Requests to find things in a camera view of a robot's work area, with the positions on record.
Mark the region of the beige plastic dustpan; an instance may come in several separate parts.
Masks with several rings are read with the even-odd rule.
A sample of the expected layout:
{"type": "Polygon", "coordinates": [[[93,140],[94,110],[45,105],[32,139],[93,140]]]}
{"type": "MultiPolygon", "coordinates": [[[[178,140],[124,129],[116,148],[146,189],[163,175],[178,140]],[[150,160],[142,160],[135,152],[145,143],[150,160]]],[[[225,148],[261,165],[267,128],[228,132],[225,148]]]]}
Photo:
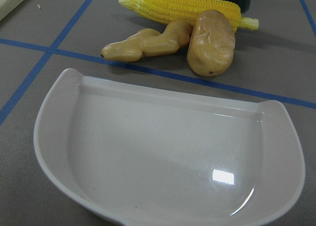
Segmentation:
{"type": "Polygon", "coordinates": [[[278,101],[229,100],[64,70],[34,127],[37,160],[69,198],[122,226],[262,226],[305,181],[278,101]]]}

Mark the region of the tan toy ginger root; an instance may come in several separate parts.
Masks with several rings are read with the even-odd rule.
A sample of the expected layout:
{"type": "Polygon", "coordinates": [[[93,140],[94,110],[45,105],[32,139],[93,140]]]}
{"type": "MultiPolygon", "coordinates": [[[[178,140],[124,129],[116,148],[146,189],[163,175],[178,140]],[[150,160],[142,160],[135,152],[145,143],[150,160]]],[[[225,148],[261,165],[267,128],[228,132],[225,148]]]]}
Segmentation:
{"type": "Polygon", "coordinates": [[[192,31],[192,26],[182,20],[169,23],[163,33],[142,29],[123,41],[103,47],[101,57],[111,61],[135,62],[143,57],[172,54],[189,44],[192,31]]]}

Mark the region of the brown toy potato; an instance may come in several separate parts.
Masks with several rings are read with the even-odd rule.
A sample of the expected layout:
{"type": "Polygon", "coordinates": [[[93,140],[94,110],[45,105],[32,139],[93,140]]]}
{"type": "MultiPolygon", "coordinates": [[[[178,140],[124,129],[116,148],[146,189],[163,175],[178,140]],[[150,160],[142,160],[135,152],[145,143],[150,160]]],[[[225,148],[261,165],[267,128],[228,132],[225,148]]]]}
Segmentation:
{"type": "Polygon", "coordinates": [[[193,26],[187,61],[193,72],[201,76],[217,76],[231,65],[235,50],[235,34],[223,13],[202,12],[193,26]]]}

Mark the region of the yellow toy corn cob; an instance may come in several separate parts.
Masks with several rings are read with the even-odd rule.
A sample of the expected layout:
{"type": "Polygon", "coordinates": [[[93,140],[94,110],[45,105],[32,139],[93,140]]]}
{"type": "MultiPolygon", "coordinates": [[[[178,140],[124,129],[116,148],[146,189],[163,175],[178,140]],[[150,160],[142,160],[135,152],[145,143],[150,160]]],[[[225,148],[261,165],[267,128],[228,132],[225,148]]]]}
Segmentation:
{"type": "Polygon", "coordinates": [[[234,32],[238,28],[258,30],[259,20],[242,17],[241,8],[226,0],[118,0],[119,4],[138,15],[167,25],[175,20],[184,20],[194,25],[198,16],[207,10],[224,14],[234,32]]]}

